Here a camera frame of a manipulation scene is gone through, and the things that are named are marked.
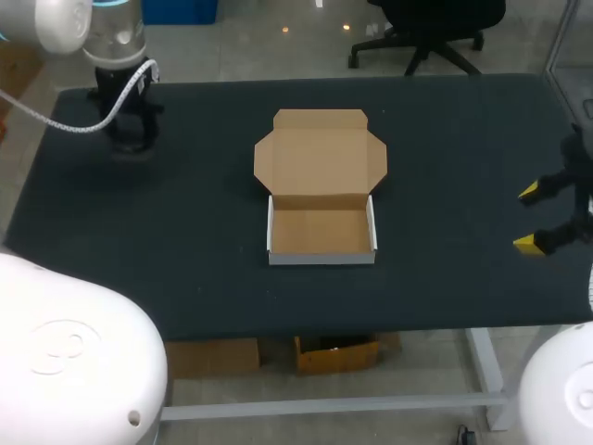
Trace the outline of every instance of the floor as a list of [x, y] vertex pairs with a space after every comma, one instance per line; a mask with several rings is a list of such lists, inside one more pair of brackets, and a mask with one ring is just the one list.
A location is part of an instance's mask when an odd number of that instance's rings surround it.
[[[543, 70], [564, 7], [563, 0], [508, 0], [505, 19], [486, 30], [482, 53], [469, 42], [455, 47], [485, 73]], [[566, 60], [592, 57], [586, 44], [588, 14]], [[153, 26], [146, 29], [149, 54], [165, 83], [247, 81], [345, 76], [399, 76], [411, 51], [361, 53], [360, 68], [347, 68], [351, 45], [380, 36], [386, 26], [380, 9], [364, 0], [221, 0], [218, 22], [203, 27]], [[430, 56], [419, 75], [457, 74]], [[48, 60], [22, 101], [50, 114], [59, 90], [90, 86], [93, 71], [82, 55]], [[0, 239], [9, 224], [29, 173], [44, 126], [13, 111], [0, 146]], [[493, 329], [494, 345], [508, 373], [533, 337], [535, 328]], [[385, 351], [381, 364], [364, 373], [296, 377], [288, 357], [246, 377], [176, 381], [173, 403], [271, 401], [295, 398], [449, 393], [476, 390], [469, 351], [461, 332], [402, 334], [401, 352]], [[344, 413], [176, 423], [164, 426], [159, 445], [235, 443], [397, 443], [449, 445], [458, 424], [479, 433], [485, 445], [522, 445], [517, 427], [490, 433], [481, 410], [400, 413]]]

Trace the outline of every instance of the black office chair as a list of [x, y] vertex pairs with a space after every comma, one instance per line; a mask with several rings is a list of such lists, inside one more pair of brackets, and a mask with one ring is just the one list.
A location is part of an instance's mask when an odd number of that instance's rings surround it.
[[413, 75], [431, 51], [468, 74], [480, 74], [448, 42], [473, 39], [472, 49], [482, 51], [482, 30], [499, 23], [506, 12], [505, 0], [379, 0], [378, 3], [393, 28], [382, 39], [352, 46], [349, 68], [359, 67], [359, 51], [414, 46], [416, 52], [406, 76]]

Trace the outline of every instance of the white cable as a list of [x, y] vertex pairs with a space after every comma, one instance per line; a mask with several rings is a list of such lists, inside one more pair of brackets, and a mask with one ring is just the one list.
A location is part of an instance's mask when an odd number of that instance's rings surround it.
[[[134, 88], [134, 86], [140, 80], [140, 78], [144, 75], [144, 73], [151, 67], [152, 67], [152, 80], [154, 82], [158, 82], [157, 62], [152, 59], [147, 60], [145, 63], [142, 64], [142, 66], [138, 69], [138, 71], [130, 78], [130, 80], [128, 81], [126, 86], [123, 88], [123, 90], [121, 90], [120, 97], [118, 97], [118, 100], [116, 101], [115, 105], [113, 106], [113, 108], [111, 109], [109, 114], [107, 114], [107, 116], [101, 122], [99, 122], [97, 125], [93, 125], [91, 127], [71, 127], [69, 125], [64, 125], [63, 123], [52, 121], [51, 119], [47, 118], [43, 114], [40, 114], [37, 111], [30, 109], [26, 105], [21, 104], [13, 96], [5, 93], [2, 90], [0, 90], [0, 97], [5, 99], [5, 101], [10, 102], [15, 107], [20, 108], [25, 113], [34, 117], [35, 119], [42, 121], [42, 122], [46, 123], [47, 125], [51, 125], [52, 127], [58, 128], [59, 130], [63, 130], [65, 132], [69, 132], [69, 133], [78, 133], [78, 134], [94, 133], [94, 132], [98, 132], [99, 130], [104, 129], [105, 127], [107, 127], [109, 125], [109, 123], [111, 121], [113, 121], [115, 116], [118, 114], [118, 111], [120, 111], [120, 108], [123, 105], [124, 100], [126, 100], [126, 97], [128, 97], [128, 94], [131, 92], [131, 90]], [[144, 89], [144, 85], [143, 84], [140, 85], [139, 88]]]

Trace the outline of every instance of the box flap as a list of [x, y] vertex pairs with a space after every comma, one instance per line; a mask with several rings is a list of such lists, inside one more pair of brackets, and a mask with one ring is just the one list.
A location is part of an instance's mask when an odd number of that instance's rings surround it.
[[386, 147], [359, 109], [281, 109], [256, 144], [254, 172], [276, 196], [368, 194], [386, 175]]
[[281, 128], [367, 129], [361, 109], [281, 109], [274, 116], [274, 130]]
[[367, 169], [369, 193], [387, 175], [387, 149], [377, 136], [367, 132]]

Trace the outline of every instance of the black table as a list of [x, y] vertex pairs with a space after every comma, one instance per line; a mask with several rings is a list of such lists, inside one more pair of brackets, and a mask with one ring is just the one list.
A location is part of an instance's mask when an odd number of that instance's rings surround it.
[[[570, 191], [517, 195], [561, 166], [571, 130], [530, 75], [158, 85], [156, 155], [123, 163], [102, 134], [48, 129], [6, 244], [137, 302], [166, 340], [591, 320], [593, 257], [524, 257], [512, 240], [564, 221]], [[279, 108], [361, 108], [388, 145], [373, 192], [373, 266], [277, 267], [253, 147]], [[54, 118], [95, 123], [85, 91]]]

